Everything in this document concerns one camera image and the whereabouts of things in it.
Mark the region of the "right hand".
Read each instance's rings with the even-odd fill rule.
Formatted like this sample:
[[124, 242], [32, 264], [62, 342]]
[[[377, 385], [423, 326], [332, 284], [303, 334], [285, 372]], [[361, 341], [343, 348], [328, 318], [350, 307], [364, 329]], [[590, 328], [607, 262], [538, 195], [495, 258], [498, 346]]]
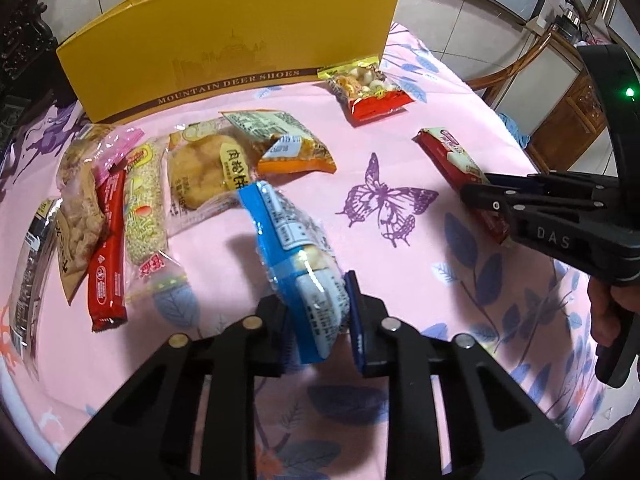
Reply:
[[616, 302], [627, 311], [639, 313], [640, 287], [615, 287], [590, 278], [588, 297], [591, 302], [591, 335], [601, 346], [611, 347], [620, 334], [620, 321], [614, 313], [613, 304]]

